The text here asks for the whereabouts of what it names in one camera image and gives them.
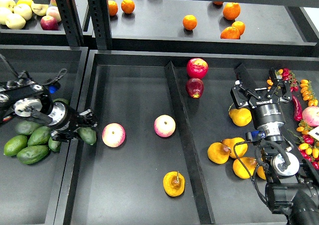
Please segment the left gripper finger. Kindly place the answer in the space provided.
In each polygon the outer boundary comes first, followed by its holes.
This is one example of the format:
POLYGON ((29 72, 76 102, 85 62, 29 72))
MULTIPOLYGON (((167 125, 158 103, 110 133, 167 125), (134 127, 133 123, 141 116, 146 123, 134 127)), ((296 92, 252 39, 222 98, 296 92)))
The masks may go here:
POLYGON ((91 108, 83 112, 77 112, 77 127, 95 128, 98 126, 98 120, 91 108))
POLYGON ((73 130, 65 130, 65 131, 52 130, 50 132, 50 136, 53 141, 58 141, 58 142, 69 142, 74 139, 81 139, 80 135, 73 130))

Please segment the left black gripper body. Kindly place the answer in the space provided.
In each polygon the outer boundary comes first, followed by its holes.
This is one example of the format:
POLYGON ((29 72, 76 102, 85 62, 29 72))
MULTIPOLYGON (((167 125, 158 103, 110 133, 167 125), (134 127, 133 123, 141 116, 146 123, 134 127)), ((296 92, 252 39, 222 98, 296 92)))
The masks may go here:
POLYGON ((51 130, 77 131, 79 128, 77 127, 77 111, 62 101, 53 102, 52 110, 48 116, 52 119, 48 125, 51 130))

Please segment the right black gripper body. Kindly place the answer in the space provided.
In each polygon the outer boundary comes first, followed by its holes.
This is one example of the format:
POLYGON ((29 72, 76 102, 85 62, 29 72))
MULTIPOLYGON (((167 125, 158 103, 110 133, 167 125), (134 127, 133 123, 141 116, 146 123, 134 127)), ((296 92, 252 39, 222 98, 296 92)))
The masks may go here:
POLYGON ((275 125, 279 128, 286 123, 279 99, 251 99, 249 108, 257 130, 266 130, 266 127, 275 125))

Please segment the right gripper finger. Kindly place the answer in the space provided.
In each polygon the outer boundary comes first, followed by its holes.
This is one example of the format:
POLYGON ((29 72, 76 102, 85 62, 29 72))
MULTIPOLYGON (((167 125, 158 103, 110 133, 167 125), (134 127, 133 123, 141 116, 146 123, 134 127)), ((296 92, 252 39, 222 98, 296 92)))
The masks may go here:
POLYGON ((234 68, 236 81, 231 88, 230 94, 235 108, 239 109, 250 104, 250 99, 261 100, 261 96, 256 92, 257 84, 246 69, 243 63, 234 68))
POLYGON ((269 69, 269 77, 272 85, 266 88, 264 104, 288 103, 292 99, 290 85, 287 80, 280 78, 274 68, 269 69))

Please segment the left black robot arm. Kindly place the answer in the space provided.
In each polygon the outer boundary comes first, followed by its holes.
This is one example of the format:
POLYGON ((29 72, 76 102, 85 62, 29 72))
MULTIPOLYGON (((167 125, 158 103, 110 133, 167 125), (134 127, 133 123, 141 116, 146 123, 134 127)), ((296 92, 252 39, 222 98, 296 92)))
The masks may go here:
POLYGON ((0 61, 14 75, 14 79, 0 84, 1 124, 19 116, 50 128, 51 138, 60 142, 84 140, 80 129, 97 127, 97 118, 91 109, 80 113, 63 101, 52 100, 50 88, 67 73, 66 68, 61 69, 54 79, 40 84, 27 71, 17 73, 3 55, 0 61))

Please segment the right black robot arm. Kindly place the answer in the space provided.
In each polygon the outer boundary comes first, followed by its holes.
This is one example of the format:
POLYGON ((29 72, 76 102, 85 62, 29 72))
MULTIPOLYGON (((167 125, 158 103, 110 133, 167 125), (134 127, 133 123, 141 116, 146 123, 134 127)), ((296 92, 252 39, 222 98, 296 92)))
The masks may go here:
POLYGON ((290 85, 279 78, 273 68, 269 76, 273 85, 259 88, 244 64, 234 69, 236 82, 231 96, 237 109, 247 107, 255 130, 246 133, 246 144, 255 147, 256 167, 264 169, 265 192, 261 201, 273 214, 282 214, 289 225, 319 223, 319 177, 309 160, 284 135, 286 122, 281 103, 292 99, 290 85))

